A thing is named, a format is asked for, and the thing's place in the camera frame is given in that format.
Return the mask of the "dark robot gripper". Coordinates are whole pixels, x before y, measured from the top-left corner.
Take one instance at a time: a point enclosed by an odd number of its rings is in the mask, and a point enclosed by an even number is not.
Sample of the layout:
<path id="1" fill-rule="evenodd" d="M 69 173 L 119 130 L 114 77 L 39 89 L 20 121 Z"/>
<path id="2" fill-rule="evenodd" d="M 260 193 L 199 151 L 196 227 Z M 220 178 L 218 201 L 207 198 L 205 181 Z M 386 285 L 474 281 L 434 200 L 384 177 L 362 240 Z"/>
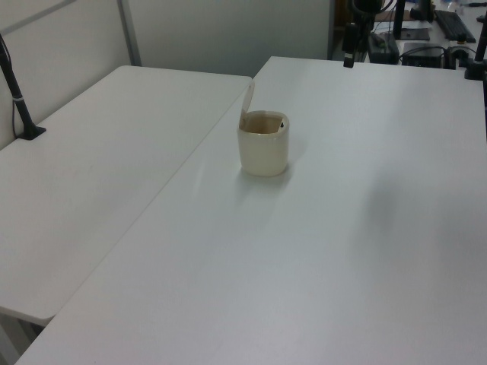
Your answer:
<path id="1" fill-rule="evenodd" d="M 343 66 L 346 68 L 353 68 L 355 64 L 352 56 L 355 54 L 357 39 L 358 25 L 355 23 L 347 23 L 343 38 L 343 52 L 345 53 Z"/>

